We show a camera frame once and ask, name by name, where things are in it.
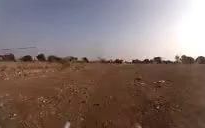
dirt ground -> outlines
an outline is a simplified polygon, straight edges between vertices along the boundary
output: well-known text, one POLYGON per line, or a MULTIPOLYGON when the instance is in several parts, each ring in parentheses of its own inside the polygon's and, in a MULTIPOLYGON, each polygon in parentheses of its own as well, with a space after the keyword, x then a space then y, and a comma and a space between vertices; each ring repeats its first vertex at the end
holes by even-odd
POLYGON ((205 128, 205 65, 82 64, 0 81, 3 128, 205 128))

hazy sky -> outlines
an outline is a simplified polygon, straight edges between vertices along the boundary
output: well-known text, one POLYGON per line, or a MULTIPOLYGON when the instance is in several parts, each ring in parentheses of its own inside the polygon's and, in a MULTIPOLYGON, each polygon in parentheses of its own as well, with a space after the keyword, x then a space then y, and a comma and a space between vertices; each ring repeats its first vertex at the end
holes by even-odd
POLYGON ((0 0, 0 53, 30 46, 32 55, 205 56, 205 0, 0 0))

bush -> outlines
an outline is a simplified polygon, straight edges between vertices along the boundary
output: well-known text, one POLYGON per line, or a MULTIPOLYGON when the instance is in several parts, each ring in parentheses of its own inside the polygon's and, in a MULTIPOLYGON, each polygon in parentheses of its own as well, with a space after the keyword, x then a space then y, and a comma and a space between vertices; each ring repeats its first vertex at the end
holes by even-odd
POLYGON ((44 54, 38 54, 37 55, 37 60, 38 61, 46 61, 46 57, 45 57, 45 55, 44 54))
POLYGON ((22 60, 22 61, 33 61, 33 58, 30 55, 26 55, 26 56, 23 56, 20 60, 22 60))

tree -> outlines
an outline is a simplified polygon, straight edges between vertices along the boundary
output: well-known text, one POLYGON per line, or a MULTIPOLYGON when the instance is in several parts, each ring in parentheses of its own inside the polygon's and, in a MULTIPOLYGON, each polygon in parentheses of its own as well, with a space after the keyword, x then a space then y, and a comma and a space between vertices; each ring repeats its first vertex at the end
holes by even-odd
POLYGON ((37 55, 38 61, 46 61, 46 57, 43 53, 37 55))
POLYGON ((178 55, 175 56, 176 62, 180 62, 180 57, 178 55))
POLYGON ((140 60, 138 60, 138 59, 135 59, 135 60, 132 60, 132 63, 133 64, 140 64, 140 63, 142 63, 140 60))
POLYGON ((49 62, 58 62, 58 61, 61 61, 61 60, 62 60, 62 58, 54 56, 54 55, 48 56, 48 61, 49 62))
POLYGON ((161 57, 154 57, 153 61, 156 62, 157 64, 162 63, 162 58, 161 57))
POLYGON ((83 62, 86 62, 86 63, 89 63, 89 62, 90 62, 86 57, 83 57, 83 58, 82 58, 82 61, 83 61, 83 62))
POLYGON ((22 61, 33 61, 33 58, 32 58, 32 56, 30 56, 30 55, 26 55, 26 56, 23 56, 23 57, 21 58, 21 60, 22 60, 22 61))
POLYGON ((122 59, 115 59, 115 60, 114 60, 114 63, 122 64, 122 63, 123 63, 123 60, 122 60, 122 59))
POLYGON ((14 54, 9 53, 9 54, 0 55, 0 59, 1 60, 7 60, 7 61, 15 61, 16 57, 15 57, 14 54))
POLYGON ((197 64, 205 64, 205 57, 204 56, 199 56, 196 58, 195 63, 197 64))
POLYGON ((144 60, 143 60, 143 63, 144 63, 144 64, 148 64, 148 63, 150 63, 150 60, 149 60, 149 59, 144 59, 144 60))
POLYGON ((193 64, 195 59, 193 57, 190 57, 190 56, 182 55, 180 61, 183 64, 193 64))

dirt patch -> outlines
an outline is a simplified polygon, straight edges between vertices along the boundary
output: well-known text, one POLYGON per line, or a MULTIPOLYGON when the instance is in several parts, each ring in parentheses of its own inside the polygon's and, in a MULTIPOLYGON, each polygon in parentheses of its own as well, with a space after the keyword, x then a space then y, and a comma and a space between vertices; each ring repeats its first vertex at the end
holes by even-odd
POLYGON ((8 128, 205 127, 205 66, 80 64, 0 81, 0 121, 8 128))

